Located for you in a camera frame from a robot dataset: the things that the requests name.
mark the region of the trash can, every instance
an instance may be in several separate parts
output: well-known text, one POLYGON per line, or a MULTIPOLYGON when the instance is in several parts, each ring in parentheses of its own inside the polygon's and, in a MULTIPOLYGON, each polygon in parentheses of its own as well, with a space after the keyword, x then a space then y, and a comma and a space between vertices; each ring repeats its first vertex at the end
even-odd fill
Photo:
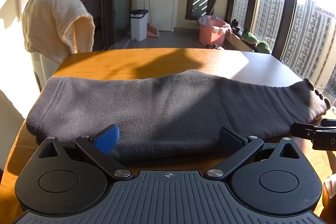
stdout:
POLYGON ((147 37, 147 16, 148 10, 132 10, 131 18, 131 40, 141 41, 147 37))

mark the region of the crosshair marking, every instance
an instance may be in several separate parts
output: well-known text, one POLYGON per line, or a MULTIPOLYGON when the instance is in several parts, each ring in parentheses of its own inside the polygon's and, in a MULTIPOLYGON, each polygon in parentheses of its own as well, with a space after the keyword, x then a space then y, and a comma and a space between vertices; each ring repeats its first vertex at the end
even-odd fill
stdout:
POLYGON ((171 178, 174 175, 172 173, 167 173, 167 174, 165 174, 165 176, 168 177, 168 178, 171 178))

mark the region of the folded garment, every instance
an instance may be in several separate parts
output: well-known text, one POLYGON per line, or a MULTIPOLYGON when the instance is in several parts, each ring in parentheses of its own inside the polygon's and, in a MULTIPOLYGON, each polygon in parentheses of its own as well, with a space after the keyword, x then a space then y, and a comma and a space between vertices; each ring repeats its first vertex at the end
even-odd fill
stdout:
POLYGON ((262 139, 289 133, 330 108, 308 80, 288 87, 252 85, 196 70, 144 80, 52 77, 27 117, 38 139, 73 141, 110 124, 120 128, 109 155, 132 162, 223 151, 221 127, 262 139))

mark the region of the black gripper pad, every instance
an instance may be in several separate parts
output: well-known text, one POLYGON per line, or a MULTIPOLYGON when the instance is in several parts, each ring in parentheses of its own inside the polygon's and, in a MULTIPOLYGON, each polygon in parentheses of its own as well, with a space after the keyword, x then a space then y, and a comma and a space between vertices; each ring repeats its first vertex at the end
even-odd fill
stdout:
POLYGON ((241 205, 221 181, 197 171, 140 171, 135 179, 116 182, 106 198, 86 212, 45 217, 26 211, 17 224, 307 224, 324 223, 311 211, 292 217, 272 217, 241 205))

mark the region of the floor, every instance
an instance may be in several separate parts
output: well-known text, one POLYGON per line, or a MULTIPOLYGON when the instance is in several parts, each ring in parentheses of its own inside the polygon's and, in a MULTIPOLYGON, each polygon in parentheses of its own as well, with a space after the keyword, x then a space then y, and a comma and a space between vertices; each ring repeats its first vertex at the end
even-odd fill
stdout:
MULTIPOLYGON (((226 50, 235 50, 230 43, 223 45, 226 50)), ((124 37, 114 47, 115 50, 125 48, 205 48, 198 42, 197 32, 166 32, 161 31, 160 37, 147 37, 142 41, 131 41, 130 36, 124 37)))

